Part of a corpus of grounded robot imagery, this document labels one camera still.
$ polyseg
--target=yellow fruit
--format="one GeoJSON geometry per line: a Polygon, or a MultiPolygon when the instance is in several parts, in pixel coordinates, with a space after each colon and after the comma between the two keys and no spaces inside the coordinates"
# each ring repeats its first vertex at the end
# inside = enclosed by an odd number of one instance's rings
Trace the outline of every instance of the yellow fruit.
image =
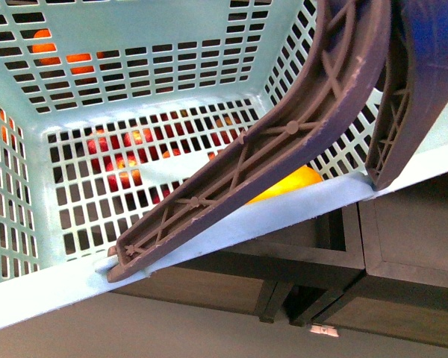
{"type": "Polygon", "coordinates": [[[247,204],[272,198],[273,196],[285,194],[286,192],[291,192],[305,186],[319,183],[320,181],[322,181],[322,178],[320,177],[319,173],[314,171],[312,168],[309,168],[308,166],[303,166],[297,169],[291,175],[288,175],[278,183],[271,186],[265,192],[257,195],[247,204]]]}

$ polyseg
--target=red apple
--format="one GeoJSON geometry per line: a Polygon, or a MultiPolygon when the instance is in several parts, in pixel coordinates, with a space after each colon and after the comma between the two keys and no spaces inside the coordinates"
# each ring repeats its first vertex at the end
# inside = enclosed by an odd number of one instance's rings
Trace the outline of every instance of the red apple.
{"type": "MultiPolygon", "coordinates": [[[[181,155],[181,151],[179,150],[179,149],[177,149],[177,148],[174,148],[173,150],[172,150],[172,155],[174,156],[174,157],[177,157],[178,155],[181,155]]],[[[163,158],[169,158],[169,157],[171,157],[171,153],[169,152],[169,151],[165,151],[164,153],[163,153],[163,158]]]]}
{"type": "MultiPolygon", "coordinates": [[[[128,155],[128,164],[130,167],[137,166],[138,162],[134,155],[128,155]]],[[[122,155],[116,156],[116,166],[117,169],[124,169],[126,167],[126,162],[122,155]]],[[[111,172],[114,170],[113,163],[109,162],[106,165],[106,171],[111,172]]],[[[131,171],[131,177],[133,178],[134,185],[141,185],[143,181],[141,180],[141,174],[139,170],[133,170],[131,171]]],[[[131,183],[129,180],[129,174],[127,172],[119,173],[119,181],[121,181],[121,185],[123,189],[129,189],[131,187],[131,183]]],[[[109,175],[108,176],[108,183],[110,184],[110,190],[111,192],[117,192],[118,191],[118,182],[116,179],[116,175],[109,175]]]]}
{"type": "MultiPolygon", "coordinates": [[[[105,133],[106,133],[105,130],[98,129],[95,134],[105,134],[105,133]]],[[[117,136],[111,136],[110,137],[110,141],[111,141],[111,146],[113,147],[113,149],[118,149],[119,148],[119,140],[118,140],[117,136]]],[[[103,152],[109,151],[108,142],[106,141],[105,137],[103,137],[103,136],[99,137],[98,138],[98,144],[99,144],[100,152],[103,153],[103,152]]],[[[90,154],[97,154],[98,153],[98,145],[97,145],[97,143],[96,143],[96,141],[94,139],[87,140],[87,146],[88,146],[88,151],[90,152],[90,154]]],[[[104,161],[105,161],[105,166],[106,166],[110,162],[109,157],[105,157],[104,161]]],[[[91,160],[91,166],[97,172],[101,171],[101,167],[99,165],[98,158],[91,160]]]]}
{"type": "MultiPolygon", "coordinates": [[[[167,197],[169,194],[171,194],[171,192],[169,191],[169,189],[165,189],[165,190],[163,190],[163,197],[164,197],[164,198],[167,197]]],[[[159,199],[159,195],[158,195],[158,194],[156,194],[155,196],[153,196],[153,198],[152,198],[152,203],[153,203],[153,204],[159,204],[160,201],[161,201],[161,199],[159,199]]]]}
{"type": "MultiPolygon", "coordinates": [[[[147,143],[154,141],[152,132],[149,128],[143,129],[143,135],[144,135],[144,140],[147,143]]],[[[159,130],[159,132],[156,131],[156,137],[158,139],[163,139],[163,137],[161,136],[161,130],[159,130]]],[[[143,136],[141,135],[141,133],[139,131],[132,131],[131,135],[128,133],[125,134],[125,136],[123,138],[123,142],[125,143],[125,147],[131,147],[134,144],[142,145],[143,144],[143,136]]],[[[148,158],[146,157],[146,152],[144,149],[142,149],[142,148],[138,149],[137,153],[141,159],[141,163],[146,163],[148,161],[148,158]]],[[[149,153],[151,154],[151,158],[153,160],[158,159],[158,150],[156,149],[156,147],[154,147],[154,146],[149,147],[149,153]]]]}
{"type": "Polygon", "coordinates": [[[184,125],[186,126],[187,132],[188,132],[189,134],[194,133],[193,124],[191,123],[191,121],[187,121],[187,122],[185,122],[184,125]]]}

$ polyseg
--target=apple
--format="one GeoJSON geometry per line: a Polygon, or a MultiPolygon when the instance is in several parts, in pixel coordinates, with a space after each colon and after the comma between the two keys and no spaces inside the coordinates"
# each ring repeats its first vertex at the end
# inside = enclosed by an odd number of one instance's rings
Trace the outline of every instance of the apple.
{"type": "MultiPolygon", "coordinates": [[[[177,157],[178,155],[181,155],[181,151],[179,150],[179,149],[177,149],[177,148],[174,148],[173,150],[172,150],[172,155],[174,156],[174,157],[177,157]]],[[[169,151],[165,151],[164,153],[163,153],[163,158],[169,158],[169,157],[171,157],[171,153],[169,152],[169,151]]]]}
{"type": "MultiPolygon", "coordinates": [[[[154,139],[152,137],[152,132],[149,128],[143,129],[143,136],[144,136],[144,140],[147,143],[154,141],[154,139]]],[[[133,144],[142,145],[143,144],[143,136],[141,135],[141,133],[139,131],[132,131],[131,135],[129,133],[125,134],[125,136],[123,138],[125,147],[131,147],[133,144]]],[[[148,161],[148,158],[146,157],[146,152],[144,149],[142,149],[142,148],[138,149],[137,153],[141,159],[141,163],[146,163],[148,161]]],[[[156,149],[156,147],[150,146],[149,153],[151,154],[151,158],[153,160],[158,159],[158,150],[156,149]]]]}
{"type": "MultiPolygon", "coordinates": [[[[105,134],[105,130],[104,129],[98,129],[96,131],[96,134],[105,134]]],[[[111,141],[111,146],[113,149],[118,149],[119,148],[119,140],[118,140],[118,136],[111,136],[110,137],[110,141],[111,141]]],[[[96,143],[96,141],[94,139],[89,139],[87,140],[87,146],[88,146],[88,151],[90,152],[90,154],[97,154],[98,153],[98,146],[99,146],[99,150],[100,152],[106,152],[109,151],[109,147],[108,147],[108,142],[106,141],[106,138],[99,137],[98,138],[98,144],[96,143]]],[[[111,161],[111,159],[109,157],[105,157],[103,158],[104,162],[105,162],[105,166],[111,161]]],[[[100,172],[101,171],[101,167],[99,165],[99,160],[98,158],[92,159],[91,160],[91,166],[97,171],[100,172]]]]}
{"type": "MultiPolygon", "coordinates": [[[[146,134],[146,131],[149,131],[149,129],[148,130],[145,129],[144,131],[145,131],[144,134],[145,141],[151,142],[152,141],[151,133],[146,134]]],[[[139,131],[132,131],[131,135],[129,133],[125,134],[123,142],[125,144],[125,147],[131,147],[133,144],[142,145],[143,137],[141,136],[141,133],[139,131]]],[[[146,152],[143,148],[137,150],[137,155],[140,158],[141,163],[147,163],[148,158],[146,157],[146,152]]]]}
{"type": "MultiPolygon", "coordinates": [[[[165,189],[163,190],[163,197],[167,197],[169,194],[171,194],[169,189],[165,189]]],[[[159,204],[161,201],[161,199],[159,199],[159,194],[156,194],[155,196],[153,196],[152,198],[152,203],[153,204],[159,204]]]]}
{"type": "MultiPolygon", "coordinates": [[[[137,166],[138,162],[136,160],[136,157],[132,154],[128,155],[128,164],[130,167],[137,166]]],[[[118,170],[124,169],[126,167],[125,159],[122,157],[122,155],[116,156],[116,167],[118,170]]],[[[106,171],[112,172],[114,170],[114,166],[112,162],[109,162],[106,165],[106,171]]],[[[141,180],[141,174],[139,170],[133,170],[131,171],[131,177],[133,178],[134,185],[138,186],[143,184],[143,181],[141,180]]],[[[121,181],[121,185],[123,189],[129,189],[131,188],[131,182],[129,180],[129,174],[127,172],[119,173],[119,181],[121,181]]],[[[118,181],[116,179],[116,175],[108,175],[108,183],[110,184],[110,190],[111,192],[117,192],[118,191],[118,181]]]]}
{"type": "MultiPolygon", "coordinates": [[[[227,116],[224,117],[224,122],[225,122],[227,125],[232,125],[232,120],[231,120],[229,117],[227,117],[227,116]]],[[[216,126],[217,126],[218,128],[222,128],[222,127],[224,127],[224,124],[223,124],[222,119],[216,119],[216,126]]],[[[221,137],[223,138],[223,142],[224,142],[224,144],[229,144],[229,143],[231,142],[231,140],[229,139],[229,135],[227,134],[227,132],[225,132],[225,131],[220,131],[220,134],[221,134],[221,137]]],[[[237,132],[234,131],[234,130],[232,130],[232,131],[231,131],[231,136],[232,136],[232,139],[236,139],[236,138],[238,137],[237,132]]],[[[211,133],[211,139],[212,139],[212,142],[214,143],[214,145],[221,145],[221,141],[220,141],[220,138],[219,138],[219,136],[217,135],[217,133],[211,133]]]]}

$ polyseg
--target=orange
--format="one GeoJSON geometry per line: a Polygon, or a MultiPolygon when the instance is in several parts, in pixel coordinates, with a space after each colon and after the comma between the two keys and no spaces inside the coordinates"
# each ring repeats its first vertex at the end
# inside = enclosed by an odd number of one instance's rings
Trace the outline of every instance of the orange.
{"type": "MultiPolygon", "coordinates": [[[[35,33],[35,35],[33,36],[34,39],[42,39],[45,37],[51,37],[52,35],[50,34],[50,30],[48,28],[45,28],[43,30],[39,30],[35,33]]],[[[31,47],[31,51],[34,54],[40,54],[42,52],[53,52],[53,51],[57,51],[57,47],[55,46],[54,43],[39,43],[36,45],[33,45],[31,47]]]]}
{"type": "Polygon", "coordinates": [[[66,60],[68,63],[90,61],[91,56],[90,54],[69,54],[66,56],[66,60]]]}
{"type": "Polygon", "coordinates": [[[72,74],[74,75],[82,75],[84,73],[90,73],[95,72],[95,69],[93,66],[82,66],[82,67],[75,67],[72,69],[72,74]]]}
{"type": "Polygon", "coordinates": [[[293,190],[301,189],[303,187],[319,183],[322,181],[319,173],[314,171],[308,166],[303,166],[298,168],[294,173],[288,175],[278,183],[271,186],[265,192],[257,195],[249,203],[255,203],[256,201],[265,200],[272,198],[273,196],[285,194],[286,192],[291,192],[293,190]]]}
{"type": "Polygon", "coordinates": [[[61,61],[58,57],[40,58],[40,62],[45,66],[59,65],[61,63],[61,61]]]}

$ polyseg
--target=plastic basket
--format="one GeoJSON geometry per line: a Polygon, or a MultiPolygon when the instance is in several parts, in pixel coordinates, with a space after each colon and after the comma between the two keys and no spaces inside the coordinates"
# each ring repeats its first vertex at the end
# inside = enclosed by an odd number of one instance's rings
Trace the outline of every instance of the plastic basket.
{"type": "MultiPolygon", "coordinates": [[[[316,14],[311,0],[0,0],[0,282],[113,245],[279,102],[316,14]],[[152,142],[128,146],[144,130],[152,142]]],[[[364,169],[381,95],[310,163],[324,179],[364,169]]]]}

